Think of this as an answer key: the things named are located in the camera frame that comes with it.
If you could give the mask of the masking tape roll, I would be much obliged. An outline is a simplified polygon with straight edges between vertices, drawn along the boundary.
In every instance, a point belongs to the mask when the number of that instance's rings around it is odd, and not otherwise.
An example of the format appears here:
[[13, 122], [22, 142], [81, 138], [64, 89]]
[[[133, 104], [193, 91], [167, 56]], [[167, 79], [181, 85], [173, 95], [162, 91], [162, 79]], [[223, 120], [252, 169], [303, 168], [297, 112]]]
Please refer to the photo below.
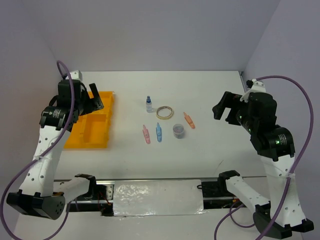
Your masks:
[[169, 120], [174, 115], [174, 110], [170, 106], [160, 106], [156, 110], [156, 117], [160, 120]]

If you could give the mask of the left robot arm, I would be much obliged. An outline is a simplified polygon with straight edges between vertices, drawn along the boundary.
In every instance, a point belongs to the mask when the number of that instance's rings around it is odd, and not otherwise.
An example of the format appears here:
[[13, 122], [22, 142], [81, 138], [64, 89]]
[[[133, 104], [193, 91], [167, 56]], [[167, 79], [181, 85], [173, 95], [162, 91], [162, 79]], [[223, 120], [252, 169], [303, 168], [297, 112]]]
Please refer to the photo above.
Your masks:
[[54, 189], [58, 163], [73, 125], [80, 116], [103, 109], [94, 83], [89, 85], [92, 97], [80, 80], [61, 80], [58, 94], [42, 111], [39, 139], [32, 165], [18, 191], [6, 194], [6, 203], [27, 216], [58, 219], [69, 202], [79, 196], [91, 200], [97, 196], [96, 178], [77, 174]]

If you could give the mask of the blue correction tape dispenser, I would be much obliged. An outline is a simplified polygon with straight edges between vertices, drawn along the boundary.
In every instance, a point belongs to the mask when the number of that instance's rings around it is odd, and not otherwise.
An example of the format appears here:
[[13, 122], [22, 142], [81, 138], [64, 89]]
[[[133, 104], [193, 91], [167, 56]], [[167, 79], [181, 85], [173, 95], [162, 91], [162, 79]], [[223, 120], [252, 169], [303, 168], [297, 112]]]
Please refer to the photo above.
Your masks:
[[162, 141], [162, 128], [159, 123], [156, 125], [156, 138], [159, 143]]

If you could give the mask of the clear jar of clips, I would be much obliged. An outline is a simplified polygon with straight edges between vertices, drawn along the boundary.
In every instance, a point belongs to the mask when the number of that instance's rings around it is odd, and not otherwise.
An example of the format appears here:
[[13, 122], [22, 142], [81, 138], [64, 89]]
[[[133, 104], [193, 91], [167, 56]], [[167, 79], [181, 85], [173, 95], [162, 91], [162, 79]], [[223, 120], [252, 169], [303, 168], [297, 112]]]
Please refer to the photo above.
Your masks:
[[185, 128], [182, 124], [175, 124], [172, 127], [173, 135], [177, 139], [183, 139], [185, 137]]

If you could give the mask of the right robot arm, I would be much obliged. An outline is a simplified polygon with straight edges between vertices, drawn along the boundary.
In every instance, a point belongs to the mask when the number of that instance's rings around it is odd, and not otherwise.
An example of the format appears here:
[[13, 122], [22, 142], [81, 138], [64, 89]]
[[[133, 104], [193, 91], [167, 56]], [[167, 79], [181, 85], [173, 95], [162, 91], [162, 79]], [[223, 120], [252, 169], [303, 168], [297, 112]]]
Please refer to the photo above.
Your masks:
[[295, 183], [290, 172], [295, 162], [295, 146], [291, 132], [276, 124], [277, 102], [264, 92], [251, 92], [247, 100], [226, 91], [212, 108], [219, 120], [225, 109], [226, 122], [242, 126], [250, 134], [250, 142], [263, 163], [270, 198], [250, 187], [235, 170], [219, 174], [217, 190], [223, 196], [235, 195], [252, 213], [256, 229], [267, 237], [285, 239], [293, 232], [314, 230], [314, 223], [302, 211]]

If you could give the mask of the small blue-capped spray bottle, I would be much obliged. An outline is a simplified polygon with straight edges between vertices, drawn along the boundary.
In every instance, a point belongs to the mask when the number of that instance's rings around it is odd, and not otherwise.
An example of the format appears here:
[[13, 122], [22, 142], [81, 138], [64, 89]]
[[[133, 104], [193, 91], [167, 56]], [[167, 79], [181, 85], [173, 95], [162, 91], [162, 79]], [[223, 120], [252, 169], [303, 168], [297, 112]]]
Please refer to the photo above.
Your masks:
[[148, 113], [153, 112], [152, 101], [151, 101], [151, 97], [149, 95], [146, 97], [146, 111]]

